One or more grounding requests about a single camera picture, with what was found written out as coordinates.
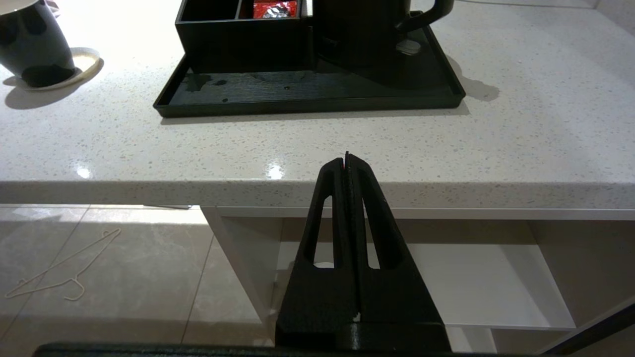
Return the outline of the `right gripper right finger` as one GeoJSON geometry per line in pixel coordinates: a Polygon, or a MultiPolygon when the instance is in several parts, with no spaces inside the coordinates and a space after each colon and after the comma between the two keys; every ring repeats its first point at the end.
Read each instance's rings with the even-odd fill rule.
{"type": "Polygon", "coordinates": [[[362,321],[442,325],[372,168],[347,153],[346,173],[362,321]]]}

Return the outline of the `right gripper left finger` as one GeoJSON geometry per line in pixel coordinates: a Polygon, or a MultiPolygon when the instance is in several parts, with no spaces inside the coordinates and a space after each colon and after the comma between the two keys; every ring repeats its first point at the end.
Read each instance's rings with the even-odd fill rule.
{"type": "Polygon", "coordinates": [[[334,349],[336,338],[358,315],[344,161],[336,158],[319,172],[292,273],[277,315],[276,347],[334,349]],[[316,267],[315,253],[324,202],[332,198],[334,267],[316,267]]]}

